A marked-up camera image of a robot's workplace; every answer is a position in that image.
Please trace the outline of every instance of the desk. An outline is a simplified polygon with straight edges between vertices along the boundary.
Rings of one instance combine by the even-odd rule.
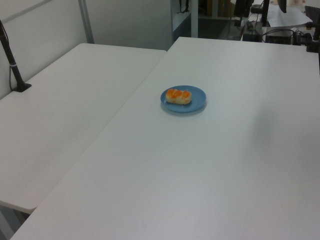
[[[163,50],[80,44],[0,101],[0,204],[31,213]]]
[[[319,239],[318,67],[304,47],[179,38],[12,240]],[[163,109],[176,85],[205,109]]]

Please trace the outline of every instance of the pastry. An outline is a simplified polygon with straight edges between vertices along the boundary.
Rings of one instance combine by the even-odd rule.
[[[191,92],[188,90],[182,91],[177,89],[168,89],[165,99],[171,104],[189,104],[191,102]]]

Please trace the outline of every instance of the white wall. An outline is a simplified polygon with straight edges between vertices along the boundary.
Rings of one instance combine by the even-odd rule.
[[[168,50],[173,43],[171,0],[87,0],[86,5],[96,44]]]
[[[189,0],[189,12],[178,13],[180,12],[179,0],[171,0],[171,14],[172,14],[172,28],[173,31],[179,27],[179,25],[190,15],[191,13],[191,1]],[[186,0],[182,0],[181,10],[184,11],[186,8]]]
[[[320,8],[320,0],[305,0],[305,5]]]
[[[52,0],[8,21],[4,27],[24,81],[76,45],[87,42],[78,0]],[[9,63],[0,46],[0,99],[9,92]]]

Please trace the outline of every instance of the table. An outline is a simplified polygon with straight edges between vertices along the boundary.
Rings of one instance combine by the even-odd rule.
[[[0,204],[31,213],[164,56],[80,44],[0,101]]]
[[[319,239],[318,66],[305,47],[179,38],[12,240]],[[165,110],[176,85],[205,108]]]

